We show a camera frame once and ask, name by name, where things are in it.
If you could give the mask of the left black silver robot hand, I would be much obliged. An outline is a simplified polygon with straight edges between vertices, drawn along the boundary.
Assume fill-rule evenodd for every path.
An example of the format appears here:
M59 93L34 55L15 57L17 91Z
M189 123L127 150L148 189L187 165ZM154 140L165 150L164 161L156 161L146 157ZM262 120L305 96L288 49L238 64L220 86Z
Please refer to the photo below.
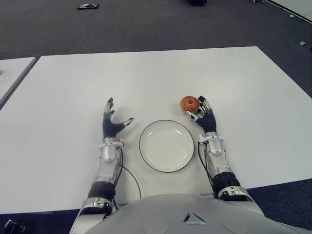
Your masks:
M110 138L110 137L115 138L119 132L121 132L124 128L129 126L135 120L133 117L131 117L124 122L113 123L112 115L115 112L114 110L111 110L113 105L114 105L114 99L111 97L108 99L107 103L105 104L104 112L103 112L103 120L102 120L103 139Z

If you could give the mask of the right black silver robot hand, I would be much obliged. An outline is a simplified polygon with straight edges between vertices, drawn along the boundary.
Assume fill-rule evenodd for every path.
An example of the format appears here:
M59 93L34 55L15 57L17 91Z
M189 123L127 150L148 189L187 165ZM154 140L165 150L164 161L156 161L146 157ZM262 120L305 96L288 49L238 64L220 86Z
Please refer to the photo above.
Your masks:
M204 130L204 133L210 132L216 133L217 132L216 119L209 102L203 96L199 96L198 100L200 105L198 111L201 114L201 117L197 116L196 114L190 111L186 111L185 114L188 115L192 120L194 120Z

